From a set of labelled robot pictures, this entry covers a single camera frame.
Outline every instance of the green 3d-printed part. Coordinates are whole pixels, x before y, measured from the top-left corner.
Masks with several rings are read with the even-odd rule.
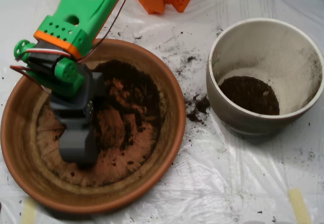
[[[61,0],[38,30],[74,45],[85,56],[118,0]]]
[[[76,80],[72,83],[67,83],[61,80],[56,80],[54,78],[48,77],[47,75],[37,73],[34,71],[27,71],[27,73],[32,76],[38,83],[41,85],[50,88],[56,94],[59,94],[66,98],[74,97],[80,85],[82,85],[84,81],[84,77],[78,74]]]
[[[76,63],[68,58],[63,58],[56,64],[54,74],[59,80],[71,83],[78,76]]]
[[[21,56],[21,54],[23,54],[27,49],[29,48],[34,48],[35,44],[31,43],[28,40],[21,40],[20,42],[17,43],[17,45],[14,48],[14,56],[15,58],[19,58]],[[29,53],[25,53],[22,56],[22,61],[24,61],[25,63],[28,62],[28,57],[29,57]]]

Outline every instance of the soil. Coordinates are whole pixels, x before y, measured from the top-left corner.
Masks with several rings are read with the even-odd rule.
[[[248,76],[230,77],[219,86],[238,106],[263,115],[279,115],[279,103],[273,89],[261,80]]]
[[[195,95],[191,100],[185,101],[186,104],[189,106],[194,104],[194,109],[191,112],[187,113],[187,118],[192,122],[202,123],[203,121],[198,117],[199,112],[203,114],[207,114],[207,108],[210,107],[210,103],[207,98],[207,95],[205,95],[199,100],[197,99],[198,96],[199,94]]]
[[[99,152],[115,147],[114,141],[109,139],[122,135],[119,149],[126,150],[134,144],[134,134],[145,134],[147,130],[143,124],[148,123],[147,119],[153,128],[160,129],[159,91],[149,75],[119,61],[102,63],[94,71],[103,72],[107,95],[94,101],[93,124]],[[120,115],[124,132],[111,130],[113,125],[109,119],[103,121],[108,110],[116,110]],[[159,132],[155,135],[153,140],[157,142]]]
[[[194,59],[196,59],[195,56],[190,56],[190,57],[187,59],[187,61],[188,61],[188,63],[189,63],[189,62],[191,62],[191,61],[194,60]]]

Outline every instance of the table surface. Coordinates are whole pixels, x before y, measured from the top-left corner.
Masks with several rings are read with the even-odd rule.
[[[32,40],[58,3],[0,0],[1,114],[20,78],[9,70],[15,44]],[[99,37],[115,15],[116,10]],[[324,51],[324,0],[191,0],[183,14],[168,6],[164,15],[151,16],[137,0],[127,0],[109,38],[153,52],[175,74],[185,97],[192,98],[206,94],[206,62],[219,33],[253,17],[288,22]],[[186,63],[190,56],[194,59]],[[178,155],[161,181],[111,214],[77,217],[44,209],[19,188],[0,155],[0,223],[297,223],[288,198],[294,188],[300,189],[312,223],[324,222],[323,107],[322,96],[301,119],[258,144],[231,135],[212,110],[199,115],[205,126],[188,120]]]

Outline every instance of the white ceramic pot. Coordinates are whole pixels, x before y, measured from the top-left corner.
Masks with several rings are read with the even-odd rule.
[[[273,133],[302,116],[320,97],[323,56],[299,29],[279,20],[241,21],[223,31],[207,64],[207,93],[216,115],[237,136]],[[219,85],[233,76],[254,77],[272,87],[279,115],[248,111],[229,100]]]

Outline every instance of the spilled soil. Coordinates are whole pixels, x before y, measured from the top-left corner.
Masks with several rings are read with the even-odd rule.
[[[279,103],[271,86],[253,77],[230,77],[219,86],[235,104],[263,115],[279,115]]]
[[[194,105],[194,109],[187,113],[187,118],[192,122],[203,122],[199,117],[199,112],[203,114],[207,114],[207,108],[210,107],[209,100],[207,95],[202,97],[201,99],[197,99],[199,94],[195,95],[192,99],[187,99],[185,102],[187,105]]]

